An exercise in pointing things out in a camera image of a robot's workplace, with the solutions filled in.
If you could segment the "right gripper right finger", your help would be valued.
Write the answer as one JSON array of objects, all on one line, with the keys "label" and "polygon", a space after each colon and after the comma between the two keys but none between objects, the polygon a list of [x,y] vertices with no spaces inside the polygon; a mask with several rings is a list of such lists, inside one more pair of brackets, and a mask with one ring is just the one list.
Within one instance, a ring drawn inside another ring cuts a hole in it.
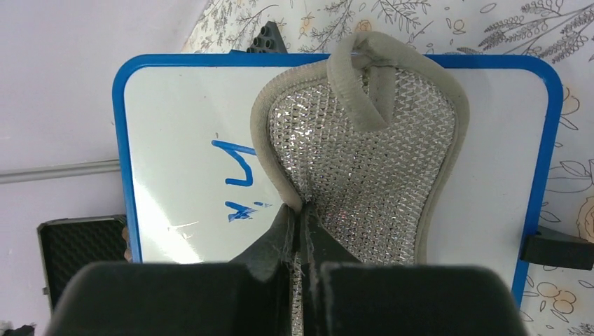
[{"label": "right gripper right finger", "polygon": [[483,267],[374,265],[299,220],[304,335],[526,335],[503,281]]}]

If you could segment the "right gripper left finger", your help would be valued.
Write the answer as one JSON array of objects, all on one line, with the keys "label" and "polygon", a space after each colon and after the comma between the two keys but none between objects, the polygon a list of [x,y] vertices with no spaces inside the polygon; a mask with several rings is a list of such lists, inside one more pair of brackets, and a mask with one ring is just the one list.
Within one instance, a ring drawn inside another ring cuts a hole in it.
[{"label": "right gripper left finger", "polygon": [[48,335],[290,335],[295,213],[228,262],[95,262],[70,281]]}]

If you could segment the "blue framed whiteboard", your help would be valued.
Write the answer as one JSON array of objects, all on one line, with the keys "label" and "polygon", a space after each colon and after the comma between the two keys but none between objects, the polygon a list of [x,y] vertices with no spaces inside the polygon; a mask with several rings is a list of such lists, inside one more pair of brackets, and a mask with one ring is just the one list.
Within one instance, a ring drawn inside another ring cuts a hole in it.
[{"label": "blue framed whiteboard", "polygon": [[[113,82],[132,259],[228,261],[270,227],[281,204],[249,131],[253,103],[283,71],[323,54],[142,55]],[[519,55],[436,55],[469,98],[471,117],[432,217],[431,265],[496,272],[515,299],[537,231],[562,110],[558,74]]]}]

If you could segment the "silver sparkly scrub sponge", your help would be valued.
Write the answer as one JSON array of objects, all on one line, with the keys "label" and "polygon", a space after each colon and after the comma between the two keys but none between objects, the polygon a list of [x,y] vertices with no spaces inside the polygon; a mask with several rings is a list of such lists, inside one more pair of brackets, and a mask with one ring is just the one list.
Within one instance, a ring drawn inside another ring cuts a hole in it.
[{"label": "silver sparkly scrub sponge", "polygon": [[358,261],[427,259],[435,204],[469,101],[443,67],[390,35],[344,38],[268,82],[251,110],[256,156],[288,207]]}]

